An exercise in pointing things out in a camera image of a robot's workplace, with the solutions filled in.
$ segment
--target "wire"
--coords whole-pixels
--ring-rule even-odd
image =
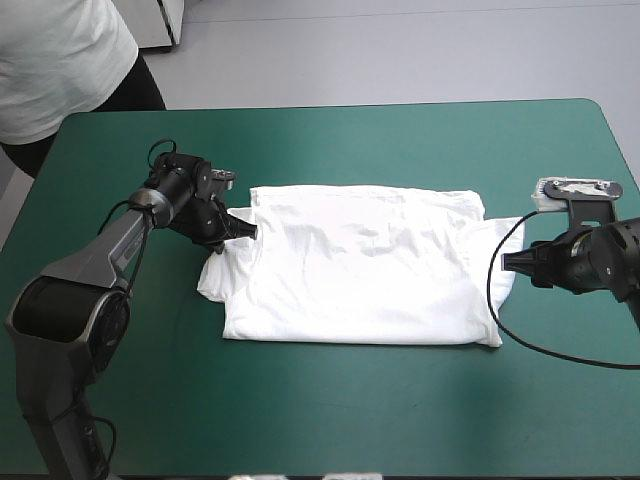
[[[118,439],[118,431],[116,429],[116,425],[108,418],[96,417],[93,415],[89,418],[94,422],[104,423],[111,430],[111,446],[109,447],[109,454],[107,455],[107,465],[111,466],[111,459],[113,458],[113,453],[116,451],[116,440]]]
[[[590,358],[576,357],[576,356],[573,356],[573,355],[567,355],[565,353],[556,352],[556,351],[549,350],[549,349],[544,348],[544,347],[540,347],[538,345],[534,345],[533,343],[529,343],[526,340],[523,340],[522,338],[520,338],[515,333],[513,333],[511,330],[509,330],[507,327],[505,327],[502,324],[502,322],[498,319],[498,315],[496,315],[496,312],[493,309],[493,305],[492,305],[492,302],[491,302],[491,274],[493,273],[493,262],[495,261],[496,257],[498,256],[498,252],[500,251],[502,246],[509,239],[509,237],[511,237],[511,235],[513,235],[513,232],[515,232],[520,225],[522,225],[528,219],[530,219],[531,217],[533,217],[533,216],[535,216],[537,214],[538,214],[538,212],[531,212],[531,213],[528,213],[527,215],[525,215],[524,217],[522,217],[520,220],[518,220],[515,223],[515,225],[511,228],[511,230],[509,230],[507,232],[507,234],[502,238],[502,240],[500,240],[500,243],[498,243],[498,246],[496,247],[495,251],[493,252],[493,255],[491,256],[491,262],[489,263],[489,270],[487,272],[487,306],[489,307],[489,312],[491,313],[491,316],[493,317],[493,320],[498,325],[498,328],[500,328],[501,331],[506,333],[509,337],[511,337],[511,339],[515,340],[517,343],[519,343],[523,347],[529,348],[531,350],[534,350],[534,351],[536,351],[538,353],[542,353],[544,355],[549,355],[550,357],[559,358],[561,360],[567,360],[569,362],[582,363],[584,365],[591,365],[591,366],[594,366],[594,367],[613,368],[613,369],[617,369],[617,370],[640,370],[640,365],[639,364],[633,364],[633,363],[611,363],[611,362],[604,362],[602,360],[593,360],[593,359],[590,359]]]
[[[161,138],[156,143],[151,145],[151,148],[149,148],[149,152],[147,153],[147,165],[149,165],[149,168],[152,169],[152,170],[153,170],[153,165],[151,165],[151,153],[153,153],[153,151],[156,149],[156,147],[159,147],[163,143],[171,143],[171,144],[173,144],[173,147],[171,147],[171,153],[176,153],[176,150],[178,149],[178,144],[176,143],[175,140],[173,140],[171,138]]]
[[[111,217],[113,216],[113,214],[116,213],[116,210],[118,210],[122,205],[125,205],[128,203],[129,203],[129,200],[122,200],[121,202],[118,202],[113,207],[111,207],[111,210],[109,210],[109,213],[107,214],[107,218],[104,219],[104,222],[102,222],[102,225],[100,225],[100,228],[98,229],[98,235],[102,233],[102,231],[104,230],[104,227],[107,226],[107,223],[109,223],[109,220],[111,220]]]
[[[98,231],[98,234],[100,234],[102,232],[102,230],[104,229],[104,227],[108,223],[108,221],[111,218],[111,216],[113,215],[113,213],[120,206],[124,205],[125,203],[128,204],[129,202],[125,200],[125,201],[122,201],[122,202],[118,202],[113,206],[113,208],[111,209],[111,211],[107,215],[107,218],[105,219],[105,221],[103,222],[102,226],[100,227],[100,230]],[[142,213],[143,222],[144,222],[144,228],[142,230],[142,242],[140,243],[140,250],[138,251],[138,256],[136,257],[136,263],[133,266],[133,272],[131,272],[131,277],[129,277],[129,282],[127,284],[127,288],[124,291],[124,295],[122,297],[122,301],[118,304],[118,306],[116,307],[115,312],[113,313],[114,317],[117,317],[120,314],[120,311],[122,310],[122,308],[124,308],[124,306],[127,304],[127,301],[131,298],[131,290],[133,289],[133,284],[135,283],[136,278],[138,276],[138,272],[140,271],[140,266],[142,265],[142,258],[144,256],[144,251],[145,251],[145,248],[147,246],[147,240],[149,238],[149,231],[151,230],[152,220],[150,218],[150,215],[151,215],[152,208],[153,207],[150,206],[150,205],[146,206],[146,207],[138,207],[138,210]],[[70,407],[65,412],[63,412],[63,415],[66,415],[71,409],[74,409],[74,408],[75,408],[75,405],[72,405],[72,407]],[[105,425],[107,425],[111,429],[111,447],[109,448],[109,454],[107,455],[107,466],[110,466],[111,465],[111,459],[113,458],[113,454],[114,454],[115,449],[116,449],[116,440],[117,440],[116,426],[108,418],[96,417],[96,416],[91,416],[89,418],[91,418],[92,420],[94,420],[96,422],[104,423]]]

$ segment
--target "white shirt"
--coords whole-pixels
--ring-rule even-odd
[[[41,140],[97,108],[137,55],[111,0],[0,0],[0,141]]]
[[[478,194],[381,186],[258,187],[230,213],[256,240],[225,242],[198,291],[225,302],[224,338],[501,344],[486,303],[493,250],[517,218],[484,220]],[[523,228],[501,252],[522,249]],[[515,274],[496,261],[497,308]]]

